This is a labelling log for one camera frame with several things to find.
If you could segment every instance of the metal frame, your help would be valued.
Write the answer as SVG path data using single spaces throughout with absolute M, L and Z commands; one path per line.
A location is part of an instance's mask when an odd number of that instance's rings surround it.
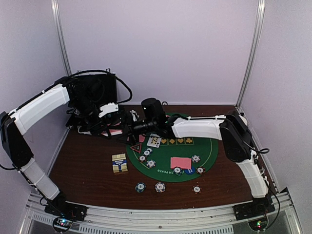
M 69 76 L 72 74 L 72 71 L 70 69 L 69 59 L 68 59 L 64 35 L 63 35 L 62 24 L 61 24 L 61 20 L 60 20 L 59 1 L 58 0 L 51 0 L 51 4 L 52 4 L 53 18 L 54 18 L 55 26 L 57 28 L 57 33 L 58 33 L 59 46 L 60 46 L 60 50 L 61 50 L 62 58 L 63 58 L 63 64 L 64 64 L 66 74 Z
M 244 80 L 242 83 L 242 87 L 239 92 L 238 100 L 236 103 L 237 108 L 239 108 L 242 104 L 246 88 L 248 85 L 248 81 L 250 79 L 253 65 L 254 65 L 254 59 L 256 56 L 256 50 L 259 45 L 259 39 L 262 31 L 262 25 L 263 25 L 263 19 L 264 19 L 264 10 L 265 10 L 265 0 L 259 0 L 258 2 L 258 11 L 255 19 L 255 26 L 254 26 L 254 32 L 253 32 L 253 42 L 252 42 L 252 47 L 250 50 L 249 58 L 248 58 L 248 63 L 245 71 L 245 76 Z
M 289 224 L 292 233 L 300 234 L 295 213 L 292 212 L 293 202 L 288 193 L 278 194 L 281 210 L 289 210 Z M 44 212 L 39 201 L 41 195 L 31 193 L 25 211 L 20 234 L 28 234 L 32 220 L 50 225 L 55 216 Z M 275 214 L 278 204 L 272 197 Z M 247 220 L 236 221 L 233 206 L 224 205 L 209 208 L 180 210 L 127 210 L 108 207 L 88 206 L 84 222 L 76 222 L 71 230 L 83 234 L 123 233 L 123 234 L 199 234 L 199 233 L 232 233 L 233 225 Z

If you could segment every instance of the white wall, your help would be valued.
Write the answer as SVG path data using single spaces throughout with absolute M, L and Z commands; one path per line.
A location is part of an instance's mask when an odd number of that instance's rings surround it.
M 0 111 L 18 107 L 64 75 L 51 1 L 0 0 Z M 64 108 L 59 108 L 25 135 L 45 171 L 66 119 Z M 2 147 L 0 163 L 11 167 Z M 29 193 L 20 174 L 0 169 L 0 233 L 17 233 Z
M 305 233 L 312 217 L 312 2 L 267 1 L 243 110 L 269 161 L 278 188 L 290 190 Z
M 132 103 L 235 104 L 257 0 L 59 1 L 72 72 L 112 68 Z M 120 89 L 121 99 L 127 92 Z

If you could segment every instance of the blue poker chip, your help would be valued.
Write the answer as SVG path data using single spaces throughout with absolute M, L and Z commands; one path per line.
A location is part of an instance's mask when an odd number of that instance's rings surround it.
M 194 174 L 194 173 L 196 172 L 196 169 L 195 169 L 194 166 L 192 166 L 191 169 L 184 169 L 184 172 L 185 172 L 186 174 L 188 174 L 188 175 L 192 175 L 192 174 Z

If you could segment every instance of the wooden table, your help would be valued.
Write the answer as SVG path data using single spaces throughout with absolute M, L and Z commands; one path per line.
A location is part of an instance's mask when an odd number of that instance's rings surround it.
M 141 106 L 135 109 L 141 117 Z M 166 112 L 193 117 L 214 116 L 233 110 L 233 106 L 164 106 Z M 55 162 L 50 178 L 69 201 L 87 205 L 125 209 L 183 209 L 233 204 L 252 199 L 251 190 L 240 168 L 225 156 L 219 141 L 214 166 L 198 179 L 183 183 L 166 183 L 164 193 L 156 193 L 158 182 L 140 173 L 128 160 L 128 172 L 114 174 L 112 155 L 125 153 L 125 145 L 70 131 Z M 139 194 L 135 185 L 144 182 L 147 189 Z M 194 194 L 192 187 L 202 192 Z

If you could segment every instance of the playing card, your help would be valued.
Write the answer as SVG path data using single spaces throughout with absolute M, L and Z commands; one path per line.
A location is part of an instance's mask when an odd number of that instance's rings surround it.
M 159 148 L 161 142 L 161 137 L 158 136 L 157 134 L 151 134 L 150 138 L 148 139 L 147 146 Z

